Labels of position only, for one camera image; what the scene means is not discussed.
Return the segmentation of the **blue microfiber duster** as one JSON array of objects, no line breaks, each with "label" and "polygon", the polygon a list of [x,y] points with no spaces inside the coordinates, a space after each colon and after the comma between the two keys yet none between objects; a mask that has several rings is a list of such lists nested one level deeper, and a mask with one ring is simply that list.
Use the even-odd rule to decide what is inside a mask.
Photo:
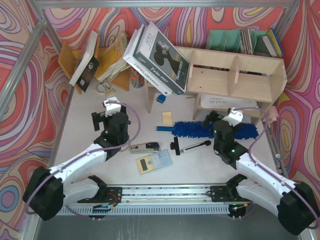
[{"label": "blue microfiber duster", "polygon": [[[179,138],[209,138],[212,139],[213,124],[202,126],[201,121],[177,121],[173,126],[157,126],[159,132],[171,132],[174,137]],[[251,123],[240,123],[235,127],[234,138],[237,140],[256,139],[258,130]]]}]

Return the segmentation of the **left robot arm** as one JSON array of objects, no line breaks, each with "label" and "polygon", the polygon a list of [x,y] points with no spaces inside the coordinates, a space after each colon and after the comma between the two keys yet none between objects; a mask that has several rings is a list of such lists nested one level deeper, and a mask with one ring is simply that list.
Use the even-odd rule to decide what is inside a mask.
[{"label": "left robot arm", "polygon": [[125,107],[110,116],[92,113],[95,130],[102,122],[104,130],[80,154],[49,169],[38,167],[23,194],[23,201],[44,221],[53,218],[62,207],[76,203],[103,203],[110,194],[107,184],[95,175],[77,182],[87,170],[115,156],[129,140],[129,117]]}]

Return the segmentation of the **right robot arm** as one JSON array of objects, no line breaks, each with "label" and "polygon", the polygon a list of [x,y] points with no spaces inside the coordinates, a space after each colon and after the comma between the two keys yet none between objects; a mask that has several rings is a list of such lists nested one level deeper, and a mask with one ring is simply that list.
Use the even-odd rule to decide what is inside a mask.
[{"label": "right robot arm", "polygon": [[213,124],[214,153],[239,172],[226,183],[229,196],[252,201],[268,210],[292,235],[317,229],[320,210],[312,188],[273,171],[252,154],[251,147],[235,141],[242,119],[240,108],[230,108],[227,116],[211,111],[202,123],[203,126]]}]

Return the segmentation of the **white and black utility knife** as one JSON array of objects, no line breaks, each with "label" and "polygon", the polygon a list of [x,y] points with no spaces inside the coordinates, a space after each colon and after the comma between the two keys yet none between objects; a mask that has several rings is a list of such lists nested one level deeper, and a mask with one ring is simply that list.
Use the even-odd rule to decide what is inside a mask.
[{"label": "white and black utility knife", "polygon": [[210,140],[202,141],[196,144],[192,144],[183,148],[180,148],[179,141],[177,137],[173,138],[173,142],[170,143],[170,149],[175,151],[175,154],[177,156],[180,156],[181,154],[188,153],[190,151],[194,151],[196,149],[208,147],[212,144]]}]

